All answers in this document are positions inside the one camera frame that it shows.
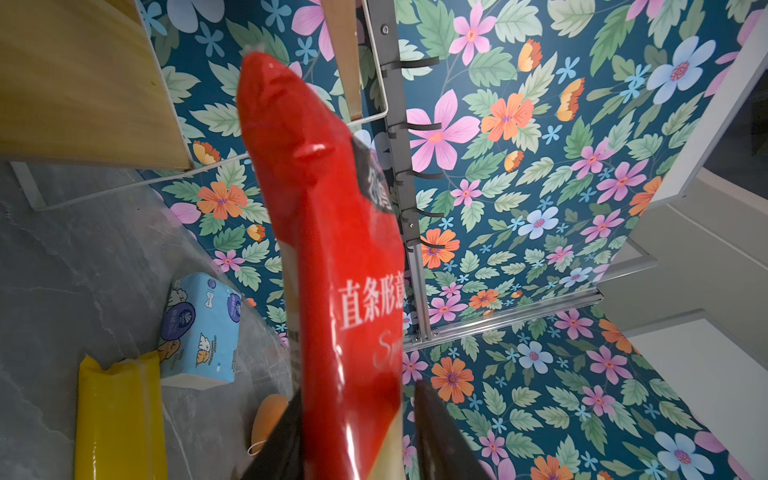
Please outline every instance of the orange flower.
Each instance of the orange flower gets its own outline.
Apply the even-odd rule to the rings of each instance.
[[[464,395],[470,396],[475,387],[470,383],[475,380],[470,369],[464,369],[466,363],[448,357],[440,359],[440,363],[432,366],[432,388],[439,389],[437,395],[447,402],[451,399],[454,403],[464,402]]]
[[[547,461],[544,457],[538,457],[533,461],[538,468],[531,467],[531,480],[572,480],[574,474],[567,466],[560,466],[560,461],[555,457],[547,455]]]
[[[194,156],[205,165],[212,165],[221,160],[219,152],[208,143],[201,143],[197,140],[192,144]]]
[[[642,217],[645,209],[648,208],[648,205],[650,204],[650,200],[654,197],[656,190],[658,190],[659,187],[661,187],[661,177],[656,177],[645,184],[643,186],[645,193],[635,194],[632,201],[629,203],[630,205],[634,205],[634,207],[629,209],[629,214]]]
[[[427,268],[437,268],[441,262],[451,261],[451,258],[455,256],[451,252],[458,250],[458,240],[453,240],[454,238],[456,238],[456,234],[450,230],[442,233],[439,228],[427,230],[427,237],[422,237],[422,240],[433,245],[441,245],[443,248],[432,248],[422,244],[424,266]]]
[[[533,118],[533,102],[528,99],[523,101],[523,94],[511,94],[504,102],[499,98],[491,106],[491,117],[482,119],[480,129],[483,133],[490,131],[488,139],[498,141],[504,134],[504,139],[518,134],[518,127],[524,127]]]
[[[213,182],[210,188],[201,188],[197,195],[203,199],[197,202],[197,208],[204,214],[214,212],[214,218],[219,220],[226,220],[227,214],[239,217],[243,213],[240,207],[248,204],[242,188],[233,185],[228,190],[224,182]]]
[[[603,332],[603,337],[605,337],[608,342],[615,343],[616,348],[624,353],[632,353],[632,344],[612,322],[607,319],[602,319],[600,320],[600,328],[605,330],[605,332]]]
[[[558,108],[558,120],[571,121],[578,111],[578,98],[584,93],[584,79],[573,80],[560,95],[560,108]]]
[[[264,225],[251,225],[248,227],[248,237],[253,238],[255,241],[260,242],[266,238],[266,231],[264,230]]]
[[[531,71],[541,63],[541,44],[537,41],[528,40],[520,50],[518,57],[518,69],[520,71]]]
[[[489,288],[487,290],[480,290],[477,295],[474,295],[469,299],[469,306],[477,310],[479,308],[485,308],[491,303],[494,303],[498,299],[498,292]]]
[[[507,172],[513,171],[515,168],[520,166],[520,163],[523,161],[523,153],[520,150],[515,150],[504,159],[504,169]]]

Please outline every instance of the pasta package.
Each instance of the pasta package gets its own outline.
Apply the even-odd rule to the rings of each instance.
[[[237,109],[283,258],[305,478],[405,478],[404,250],[381,167],[269,55],[243,59]]]

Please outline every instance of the red package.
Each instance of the red package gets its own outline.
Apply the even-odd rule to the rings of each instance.
[[[305,478],[405,478],[404,252],[381,167],[269,55],[243,60],[237,109],[283,258]]]

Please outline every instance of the yellow package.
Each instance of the yellow package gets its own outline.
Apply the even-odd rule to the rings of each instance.
[[[160,360],[150,352],[78,375],[74,480],[167,480]]]

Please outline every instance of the marble surface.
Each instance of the marble surface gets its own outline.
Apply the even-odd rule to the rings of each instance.
[[[126,184],[133,170],[33,165],[50,204]],[[157,345],[171,281],[210,258],[149,187],[32,211],[0,162],[0,472],[70,479],[78,365]],[[287,350],[243,306],[235,382],[163,388],[168,478],[239,478],[260,401],[290,394]]]

